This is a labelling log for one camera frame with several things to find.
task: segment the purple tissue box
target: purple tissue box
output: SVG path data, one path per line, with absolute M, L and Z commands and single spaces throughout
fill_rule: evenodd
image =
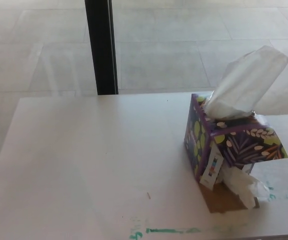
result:
M 184 145 L 196 180 L 213 189 L 223 164 L 250 173 L 255 163 L 288 157 L 262 115 L 232 120 L 209 118 L 206 95 L 192 94 Z

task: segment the green marker stain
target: green marker stain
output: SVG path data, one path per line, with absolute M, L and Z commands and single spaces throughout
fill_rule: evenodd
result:
M 141 232 L 137 231 L 134 235 L 129 236 L 129 239 L 138 240 L 138 239 L 141 239 L 142 237 L 143 237 L 143 234 Z
M 152 229 L 152 228 L 146 228 L 146 233 L 168 233 L 168 234 L 183 234 L 184 231 L 182 230 L 176 230 L 172 228 L 160 228 L 160 229 Z
M 270 194 L 270 195 L 269 195 L 269 198 L 270 198 L 270 199 L 276 199 L 276 196 L 275 196 L 274 194 Z
M 186 234 L 195 234 L 195 233 L 200 233 L 200 232 L 201 230 L 199 230 L 197 227 L 192 227 L 185 231 Z

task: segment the leaf pattern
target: leaf pattern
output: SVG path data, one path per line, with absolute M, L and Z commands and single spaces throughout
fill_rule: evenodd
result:
M 236 134 L 214 137 L 219 151 L 230 166 L 247 165 L 287 158 L 281 140 L 271 128 L 253 128 Z

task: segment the tabletop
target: tabletop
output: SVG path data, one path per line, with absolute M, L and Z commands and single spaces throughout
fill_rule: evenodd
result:
M 260 208 L 210 214 L 184 149 L 190 93 L 22 98 L 0 153 L 0 240 L 288 236 L 288 159 Z M 288 115 L 269 116 L 288 153 Z

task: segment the tissue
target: tissue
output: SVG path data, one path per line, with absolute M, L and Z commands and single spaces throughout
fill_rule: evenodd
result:
M 258 179 L 248 175 L 237 167 L 229 167 L 223 164 L 219 172 L 219 178 L 236 195 L 248 209 L 256 205 L 254 197 L 268 199 L 270 190 Z
M 288 57 L 263 46 L 229 63 L 204 111 L 212 119 L 288 114 Z

